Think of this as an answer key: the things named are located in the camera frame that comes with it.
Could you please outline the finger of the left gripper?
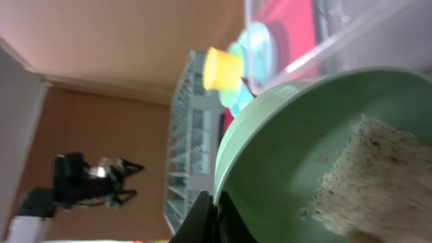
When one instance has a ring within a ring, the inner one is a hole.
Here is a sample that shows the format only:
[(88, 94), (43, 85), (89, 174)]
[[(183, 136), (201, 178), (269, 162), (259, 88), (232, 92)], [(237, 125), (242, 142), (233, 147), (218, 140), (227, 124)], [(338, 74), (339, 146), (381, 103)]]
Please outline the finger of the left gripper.
[(125, 159), (119, 159), (119, 166), (123, 169), (126, 176), (132, 176), (145, 170), (145, 166), (130, 162)]
[(111, 206), (112, 207), (122, 207), (129, 200), (134, 198), (138, 192), (136, 190), (119, 190), (111, 195)]

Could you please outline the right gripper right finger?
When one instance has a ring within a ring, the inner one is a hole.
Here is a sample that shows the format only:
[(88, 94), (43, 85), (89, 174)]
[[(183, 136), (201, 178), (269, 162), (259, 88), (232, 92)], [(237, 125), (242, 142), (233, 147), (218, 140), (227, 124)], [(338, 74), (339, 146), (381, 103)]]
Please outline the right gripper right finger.
[(217, 236), (221, 243), (257, 243), (226, 191), (217, 205)]

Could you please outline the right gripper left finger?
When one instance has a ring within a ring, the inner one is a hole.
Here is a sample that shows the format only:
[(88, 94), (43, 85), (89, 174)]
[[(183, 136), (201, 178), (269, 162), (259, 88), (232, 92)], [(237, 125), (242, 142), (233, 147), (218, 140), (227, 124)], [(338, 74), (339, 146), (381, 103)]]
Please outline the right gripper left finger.
[(214, 243), (213, 197), (202, 191), (169, 243)]

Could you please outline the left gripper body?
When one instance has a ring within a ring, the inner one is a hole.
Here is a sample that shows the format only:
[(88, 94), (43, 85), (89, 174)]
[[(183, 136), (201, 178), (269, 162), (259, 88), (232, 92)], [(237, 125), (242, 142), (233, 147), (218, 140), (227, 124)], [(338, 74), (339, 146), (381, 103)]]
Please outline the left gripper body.
[(116, 167), (104, 163), (103, 177), (92, 175), (91, 167), (79, 152), (58, 155), (54, 162), (53, 198), (64, 208), (83, 205), (84, 200), (102, 198), (102, 202), (91, 203), (95, 207), (106, 204), (120, 207), (124, 202), (120, 198), (122, 191), (122, 172)]

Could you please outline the rice food waste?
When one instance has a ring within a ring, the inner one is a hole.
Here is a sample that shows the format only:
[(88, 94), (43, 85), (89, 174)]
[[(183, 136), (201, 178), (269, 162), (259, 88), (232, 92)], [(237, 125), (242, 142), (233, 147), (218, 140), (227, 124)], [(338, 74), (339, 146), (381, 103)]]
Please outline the rice food waste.
[(342, 236), (358, 232), (381, 242), (430, 242), (431, 145), (363, 117), (324, 173), (313, 217)]

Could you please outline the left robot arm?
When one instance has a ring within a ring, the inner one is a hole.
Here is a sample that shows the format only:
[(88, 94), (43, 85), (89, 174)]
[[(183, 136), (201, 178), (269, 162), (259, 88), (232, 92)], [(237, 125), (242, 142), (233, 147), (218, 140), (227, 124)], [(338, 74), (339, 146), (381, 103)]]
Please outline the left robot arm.
[(57, 155), (53, 168), (52, 187), (35, 188), (23, 197), (7, 242), (42, 242), (58, 208), (121, 208), (138, 194), (124, 189), (126, 179), (145, 170), (145, 166), (122, 158), (103, 158), (99, 166), (91, 167), (81, 152)]

